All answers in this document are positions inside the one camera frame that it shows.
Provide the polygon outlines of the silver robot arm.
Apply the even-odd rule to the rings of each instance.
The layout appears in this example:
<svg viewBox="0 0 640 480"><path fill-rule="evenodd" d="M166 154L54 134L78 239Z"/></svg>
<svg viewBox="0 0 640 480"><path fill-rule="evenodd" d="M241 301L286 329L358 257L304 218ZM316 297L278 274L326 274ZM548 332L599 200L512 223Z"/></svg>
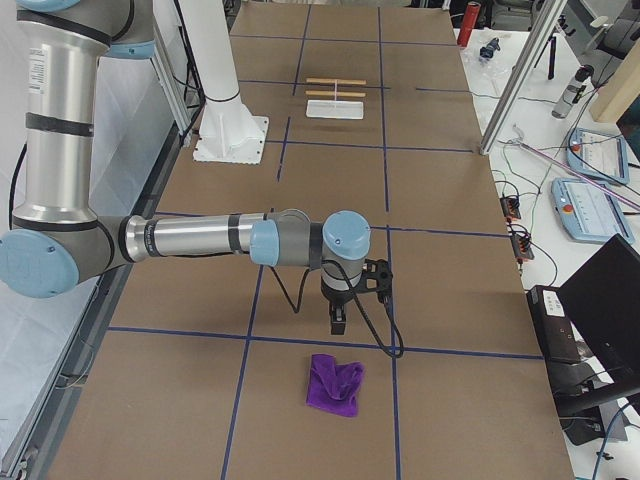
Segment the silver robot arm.
<svg viewBox="0 0 640 480"><path fill-rule="evenodd" d="M29 48L26 196L1 239L1 278L50 298L116 267L157 257L248 255L271 268L319 270L331 331L374 271L370 228L352 211L316 223L296 209L146 219L101 217L89 205L94 107L104 56L147 59L155 50L149 1L21 1Z"/></svg>

